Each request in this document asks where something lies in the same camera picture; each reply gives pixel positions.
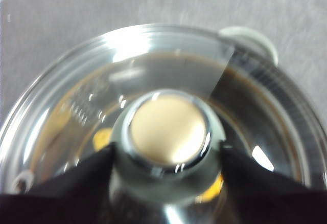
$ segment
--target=lid knob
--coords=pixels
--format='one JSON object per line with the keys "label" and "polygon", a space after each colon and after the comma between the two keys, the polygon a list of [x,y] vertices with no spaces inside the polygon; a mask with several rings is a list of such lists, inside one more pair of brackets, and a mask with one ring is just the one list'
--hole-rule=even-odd
{"label": "lid knob", "polygon": [[135,112],[131,142],[145,158],[173,166],[195,158],[206,137],[201,110],[187,97],[154,93]]}

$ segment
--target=stainless steel pot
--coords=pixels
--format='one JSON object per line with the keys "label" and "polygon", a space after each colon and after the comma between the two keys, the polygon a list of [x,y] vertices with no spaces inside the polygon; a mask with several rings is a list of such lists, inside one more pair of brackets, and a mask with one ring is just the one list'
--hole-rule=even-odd
{"label": "stainless steel pot", "polygon": [[[221,121],[230,145],[263,167],[325,189],[326,134],[277,62],[271,42],[245,28],[214,33],[141,25],[88,41],[37,78],[10,112],[1,130],[1,192],[26,191],[74,167],[109,143],[114,123],[130,104],[161,89],[202,100]],[[212,223],[228,215],[228,193],[215,174],[187,204],[151,207],[130,195],[117,174],[110,200],[122,223],[173,223],[176,213],[186,223]],[[210,185],[219,187],[213,191]]]}

